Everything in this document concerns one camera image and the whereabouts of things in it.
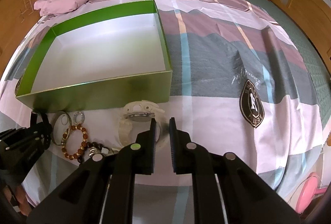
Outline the left hand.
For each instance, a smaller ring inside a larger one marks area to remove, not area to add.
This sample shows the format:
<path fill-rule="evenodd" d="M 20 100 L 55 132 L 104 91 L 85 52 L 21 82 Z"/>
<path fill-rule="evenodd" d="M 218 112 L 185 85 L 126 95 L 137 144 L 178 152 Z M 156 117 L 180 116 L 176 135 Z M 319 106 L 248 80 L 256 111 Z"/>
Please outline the left hand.
<path fill-rule="evenodd" d="M 15 190 L 15 197 L 18 201 L 18 207 L 19 207 L 20 212 L 24 216 L 28 216 L 31 213 L 32 208 L 26 198 L 26 192 L 21 185 L 17 186 L 17 188 Z"/>

